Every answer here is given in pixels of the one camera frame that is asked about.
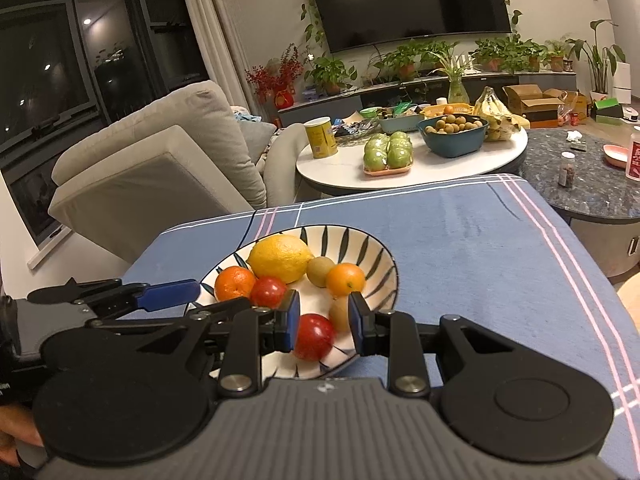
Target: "striped plate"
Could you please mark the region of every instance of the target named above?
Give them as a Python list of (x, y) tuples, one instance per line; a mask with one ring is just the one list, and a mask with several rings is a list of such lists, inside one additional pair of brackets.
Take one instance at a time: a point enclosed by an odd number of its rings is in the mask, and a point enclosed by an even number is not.
[[(315, 256), (328, 256), (336, 263), (347, 262), (364, 270), (367, 285), (363, 296), (372, 310), (391, 310), (398, 298), (398, 268), (388, 249), (373, 236), (352, 227), (310, 225), (282, 231), (305, 241)], [(200, 305), (213, 304), (213, 286), (222, 269), (231, 266), (248, 267), (255, 241), (230, 254), (202, 280)], [(316, 313), (328, 317), (331, 295), (324, 288), (313, 285), (306, 276), (289, 286), (300, 293), (301, 314)], [(331, 374), (355, 357), (351, 333), (338, 333), (334, 348), (322, 362), (305, 362), (293, 354), (274, 352), (262, 358), (262, 376), (313, 379)]]

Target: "open cardboard box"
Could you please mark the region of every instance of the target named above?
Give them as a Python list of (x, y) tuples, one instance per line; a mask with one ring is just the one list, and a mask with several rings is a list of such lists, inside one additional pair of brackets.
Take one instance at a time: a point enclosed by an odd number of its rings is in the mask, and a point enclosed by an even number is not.
[(504, 91), (509, 99), (509, 110), (526, 116), (532, 128), (558, 126), (558, 107), (562, 101), (557, 97), (545, 97), (538, 85), (505, 86)]
[(566, 97), (564, 98), (565, 104), (571, 104), (575, 102), (574, 113), (578, 114), (578, 118), (580, 119), (580, 124), (584, 124), (587, 120), (588, 115), (588, 106), (589, 100), (587, 96), (581, 94), (580, 92), (571, 92), (569, 90), (557, 90), (555, 88), (550, 88), (549, 90), (545, 90), (545, 97), (555, 97), (557, 99), (562, 100), (562, 95), (566, 93)]

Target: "human hand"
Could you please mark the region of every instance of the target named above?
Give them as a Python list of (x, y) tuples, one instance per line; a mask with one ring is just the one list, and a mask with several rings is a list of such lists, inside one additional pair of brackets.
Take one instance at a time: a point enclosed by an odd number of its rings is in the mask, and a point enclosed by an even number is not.
[(18, 467), (15, 441), (42, 446), (31, 411), (21, 404), (0, 406), (0, 461)]

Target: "banana bunch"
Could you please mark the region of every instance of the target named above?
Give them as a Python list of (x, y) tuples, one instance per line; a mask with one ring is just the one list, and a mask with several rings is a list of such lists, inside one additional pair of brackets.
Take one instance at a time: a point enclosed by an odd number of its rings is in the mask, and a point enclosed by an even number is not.
[(484, 92), (476, 101), (474, 115), (489, 123), (484, 140), (510, 140), (521, 128), (531, 127), (524, 117), (512, 114), (490, 86), (484, 87)]

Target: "white lid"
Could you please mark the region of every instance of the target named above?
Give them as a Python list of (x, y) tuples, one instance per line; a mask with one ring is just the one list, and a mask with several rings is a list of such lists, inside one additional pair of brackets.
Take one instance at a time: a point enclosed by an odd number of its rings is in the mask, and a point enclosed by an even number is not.
[(331, 117), (320, 117), (317, 119), (311, 119), (310, 121), (307, 121), (304, 126), (312, 128), (313, 126), (320, 126), (320, 124), (325, 123), (331, 124)]

